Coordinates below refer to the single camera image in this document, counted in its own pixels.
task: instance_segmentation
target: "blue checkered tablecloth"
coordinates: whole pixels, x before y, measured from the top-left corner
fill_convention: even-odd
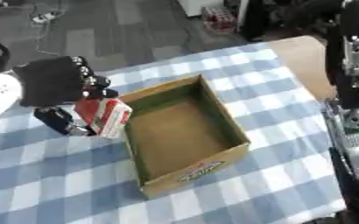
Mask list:
[[[61,136],[15,107],[0,119],[0,223],[286,224],[345,208],[320,104],[266,44],[102,73],[123,94],[189,74],[250,138],[241,162],[147,200],[122,139]]]

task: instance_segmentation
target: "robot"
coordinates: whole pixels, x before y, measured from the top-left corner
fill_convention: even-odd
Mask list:
[[[326,72],[336,96],[325,100],[322,113],[342,195],[359,221],[359,0],[342,1],[330,24]]]
[[[95,75],[82,57],[43,59],[4,71],[10,58],[0,43],[0,116],[15,104],[34,107],[34,116],[63,135],[92,136],[60,105],[81,99],[116,98],[109,79]]]

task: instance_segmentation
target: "open cardboard box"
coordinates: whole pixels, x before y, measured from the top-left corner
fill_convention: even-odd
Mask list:
[[[201,75],[121,96],[133,108],[125,127],[147,197],[243,159],[250,141]]]

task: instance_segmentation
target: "box logo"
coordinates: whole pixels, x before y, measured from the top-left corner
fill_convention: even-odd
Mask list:
[[[222,165],[224,161],[214,161],[210,163],[201,163],[199,166],[194,169],[193,171],[190,171],[188,174],[182,176],[179,178],[179,182],[187,182],[194,179],[197,179],[201,176],[204,176],[206,174],[209,174],[210,172],[216,170],[220,165]]]

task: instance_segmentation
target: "floor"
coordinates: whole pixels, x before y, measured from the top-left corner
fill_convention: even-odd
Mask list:
[[[60,10],[48,26],[30,15]],[[244,45],[239,36],[207,31],[188,19],[176,0],[40,0],[0,10],[0,40],[11,49],[10,67],[59,55],[86,57],[97,71]]]

